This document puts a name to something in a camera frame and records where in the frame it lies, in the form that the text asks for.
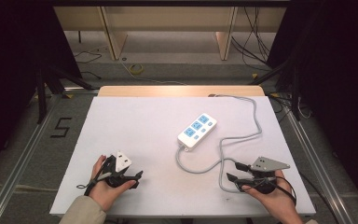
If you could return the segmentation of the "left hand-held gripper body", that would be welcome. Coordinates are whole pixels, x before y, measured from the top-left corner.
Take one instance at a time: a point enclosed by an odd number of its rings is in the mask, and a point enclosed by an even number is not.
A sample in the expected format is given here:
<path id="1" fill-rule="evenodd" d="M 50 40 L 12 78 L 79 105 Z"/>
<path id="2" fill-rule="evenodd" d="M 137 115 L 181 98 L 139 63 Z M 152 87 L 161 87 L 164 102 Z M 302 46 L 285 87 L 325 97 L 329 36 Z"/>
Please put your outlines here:
<path id="1" fill-rule="evenodd" d="M 133 180 L 132 176 L 125 176 L 126 171 L 131 166 L 132 161 L 121 151 L 116 156 L 111 155 L 103 163 L 101 179 L 109 187 L 117 188 L 124 183 Z"/>

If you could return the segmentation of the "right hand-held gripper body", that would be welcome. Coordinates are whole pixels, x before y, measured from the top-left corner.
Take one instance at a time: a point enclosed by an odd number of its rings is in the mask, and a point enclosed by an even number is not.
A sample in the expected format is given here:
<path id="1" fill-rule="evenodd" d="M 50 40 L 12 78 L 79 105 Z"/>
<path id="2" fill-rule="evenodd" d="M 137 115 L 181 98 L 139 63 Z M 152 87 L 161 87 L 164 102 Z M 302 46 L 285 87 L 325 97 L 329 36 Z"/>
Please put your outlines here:
<path id="1" fill-rule="evenodd" d="M 263 194 L 269 194 L 275 190 L 277 185 L 275 172 L 289 168 L 290 165 L 287 163 L 266 157 L 258 157 L 253 164 L 245 166 L 245 171 L 253 177 L 244 178 L 241 184 L 256 189 Z"/>

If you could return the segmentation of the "white power strip blue sockets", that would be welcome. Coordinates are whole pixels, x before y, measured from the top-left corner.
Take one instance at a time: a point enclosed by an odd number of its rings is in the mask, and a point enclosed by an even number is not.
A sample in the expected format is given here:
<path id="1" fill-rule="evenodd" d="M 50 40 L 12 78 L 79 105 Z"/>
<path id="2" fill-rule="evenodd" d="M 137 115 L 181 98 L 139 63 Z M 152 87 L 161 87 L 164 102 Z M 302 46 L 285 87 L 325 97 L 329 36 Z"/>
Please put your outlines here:
<path id="1" fill-rule="evenodd" d="M 202 113 L 178 134 L 177 140 L 185 151 L 191 151 L 213 131 L 216 125 L 216 119 Z"/>

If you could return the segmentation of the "person's left hand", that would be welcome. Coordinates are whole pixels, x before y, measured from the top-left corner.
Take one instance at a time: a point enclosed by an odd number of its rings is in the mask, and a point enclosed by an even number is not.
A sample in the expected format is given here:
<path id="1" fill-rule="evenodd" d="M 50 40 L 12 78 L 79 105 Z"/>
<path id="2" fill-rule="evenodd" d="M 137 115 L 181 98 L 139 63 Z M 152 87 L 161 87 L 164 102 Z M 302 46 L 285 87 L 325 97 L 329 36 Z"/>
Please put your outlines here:
<path id="1" fill-rule="evenodd" d="M 112 188 L 104 180 L 99 181 L 90 190 L 89 196 L 101 206 L 104 212 L 107 212 L 112 207 L 115 200 L 126 190 L 130 189 L 135 183 L 135 180 L 130 180 L 117 188 Z"/>

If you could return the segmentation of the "person's right hand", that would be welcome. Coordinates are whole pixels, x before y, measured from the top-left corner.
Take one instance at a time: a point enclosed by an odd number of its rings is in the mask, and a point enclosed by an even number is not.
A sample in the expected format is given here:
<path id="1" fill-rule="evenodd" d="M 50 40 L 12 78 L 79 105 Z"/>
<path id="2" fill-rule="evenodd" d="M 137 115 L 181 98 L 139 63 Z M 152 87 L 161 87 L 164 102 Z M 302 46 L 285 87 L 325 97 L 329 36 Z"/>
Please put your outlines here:
<path id="1" fill-rule="evenodd" d="M 263 194 L 245 185 L 243 186 L 243 190 L 260 201 L 267 211 L 279 220 L 280 216 L 284 214 L 294 214 L 297 213 L 297 211 L 295 203 L 291 198 L 291 187 L 284 180 L 283 172 L 278 170 L 275 172 L 275 175 L 277 176 L 278 187 L 270 194 Z"/>

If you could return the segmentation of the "white foam board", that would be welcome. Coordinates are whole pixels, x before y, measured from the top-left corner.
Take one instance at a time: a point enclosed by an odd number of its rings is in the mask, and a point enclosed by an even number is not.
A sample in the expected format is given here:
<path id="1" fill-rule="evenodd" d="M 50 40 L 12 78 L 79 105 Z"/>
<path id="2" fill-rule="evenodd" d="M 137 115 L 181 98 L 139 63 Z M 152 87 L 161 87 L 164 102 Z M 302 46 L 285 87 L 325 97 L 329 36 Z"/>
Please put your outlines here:
<path id="1" fill-rule="evenodd" d="M 178 134 L 200 114 L 217 125 L 195 148 L 185 151 Z M 83 194 L 101 155 L 123 152 L 140 171 L 137 189 L 120 196 L 112 217 L 264 217 L 266 209 L 227 180 L 247 174 L 235 163 L 263 156 L 290 165 L 284 175 L 296 191 L 296 209 L 315 209 L 282 135 L 269 99 L 234 97 L 96 97 L 79 135 L 51 214 L 66 213 Z"/>

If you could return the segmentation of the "black metal stand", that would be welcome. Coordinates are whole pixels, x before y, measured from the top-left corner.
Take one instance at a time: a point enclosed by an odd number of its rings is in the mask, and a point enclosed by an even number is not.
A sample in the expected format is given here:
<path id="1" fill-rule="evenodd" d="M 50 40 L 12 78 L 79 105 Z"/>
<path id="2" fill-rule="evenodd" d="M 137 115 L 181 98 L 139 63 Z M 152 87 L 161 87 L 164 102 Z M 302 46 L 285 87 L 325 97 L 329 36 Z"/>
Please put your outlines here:
<path id="1" fill-rule="evenodd" d="M 295 118 L 300 120 L 298 71 L 291 60 L 286 60 L 281 65 L 267 72 L 264 76 L 256 78 L 250 82 L 250 85 L 259 85 L 275 76 L 278 76 L 275 89 L 277 91 L 289 91 L 291 93 L 290 108 Z"/>
<path id="2" fill-rule="evenodd" d="M 68 79 L 77 86 L 93 91 L 94 87 L 82 80 L 80 77 L 75 77 L 70 73 L 64 71 L 57 66 L 49 65 L 40 68 L 36 74 L 36 92 L 38 96 L 38 121 L 40 124 L 48 113 L 47 100 L 46 100 L 46 88 L 49 88 L 53 94 L 63 94 L 64 86 L 60 82 L 61 78 Z"/>

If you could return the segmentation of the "yellow tape roll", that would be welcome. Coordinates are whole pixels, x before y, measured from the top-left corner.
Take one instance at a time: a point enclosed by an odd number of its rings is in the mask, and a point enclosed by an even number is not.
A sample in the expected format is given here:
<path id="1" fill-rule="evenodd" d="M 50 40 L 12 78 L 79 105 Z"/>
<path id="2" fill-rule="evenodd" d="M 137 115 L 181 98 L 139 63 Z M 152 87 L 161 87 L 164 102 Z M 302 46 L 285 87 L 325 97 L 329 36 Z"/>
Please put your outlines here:
<path id="1" fill-rule="evenodd" d="M 144 71 L 144 67 L 141 64 L 132 64 L 129 68 L 132 75 L 140 75 Z"/>

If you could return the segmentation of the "dark curtain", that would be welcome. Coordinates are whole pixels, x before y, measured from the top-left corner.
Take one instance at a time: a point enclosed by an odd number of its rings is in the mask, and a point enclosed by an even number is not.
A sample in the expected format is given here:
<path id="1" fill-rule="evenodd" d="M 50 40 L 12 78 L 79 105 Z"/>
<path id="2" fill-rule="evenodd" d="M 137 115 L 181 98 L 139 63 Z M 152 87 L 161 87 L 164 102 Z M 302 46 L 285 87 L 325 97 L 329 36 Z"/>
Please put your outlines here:
<path id="1" fill-rule="evenodd" d="M 80 71 L 54 7 L 0 0 L 0 152 L 36 90 L 38 75 Z"/>

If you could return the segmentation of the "light wooden bench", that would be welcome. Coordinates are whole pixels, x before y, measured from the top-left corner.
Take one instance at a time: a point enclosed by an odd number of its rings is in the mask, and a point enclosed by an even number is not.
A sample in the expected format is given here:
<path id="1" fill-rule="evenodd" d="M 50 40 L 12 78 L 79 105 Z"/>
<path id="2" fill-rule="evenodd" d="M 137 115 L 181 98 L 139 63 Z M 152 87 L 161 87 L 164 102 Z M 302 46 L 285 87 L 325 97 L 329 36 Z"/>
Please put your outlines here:
<path id="1" fill-rule="evenodd" d="M 64 31 L 103 31 L 111 58 L 119 58 L 127 33 L 213 32 L 225 61 L 234 32 L 275 33 L 284 7 L 55 7 Z"/>

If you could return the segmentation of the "metal floor rail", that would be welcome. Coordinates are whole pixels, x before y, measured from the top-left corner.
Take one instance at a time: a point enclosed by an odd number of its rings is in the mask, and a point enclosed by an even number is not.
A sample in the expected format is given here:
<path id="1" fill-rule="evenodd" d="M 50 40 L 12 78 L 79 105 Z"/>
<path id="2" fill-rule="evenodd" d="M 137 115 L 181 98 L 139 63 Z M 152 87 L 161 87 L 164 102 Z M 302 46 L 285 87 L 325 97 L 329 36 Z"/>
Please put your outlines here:
<path id="1" fill-rule="evenodd" d="M 58 224 L 49 211 L 76 146 L 94 91 L 47 96 L 38 119 L 32 98 L 0 152 L 0 224 Z"/>
<path id="2" fill-rule="evenodd" d="M 315 190 L 319 198 L 324 202 L 324 205 L 329 210 L 336 224 L 354 224 L 349 210 L 347 209 L 338 188 L 335 186 L 333 177 L 328 173 L 323 162 L 323 156 L 319 156 L 314 145 L 310 141 L 303 122 L 297 119 L 294 112 L 296 107 L 293 107 L 294 100 L 290 98 L 285 92 L 267 93 L 270 100 L 274 100 L 281 105 L 280 112 L 283 112 L 279 121 L 288 119 L 291 127 L 296 134 L 302 150 L 307 157 L 308 163 L 316 180 L 311 181 L 304 170 L 299 169 L 300 176 Z"/>

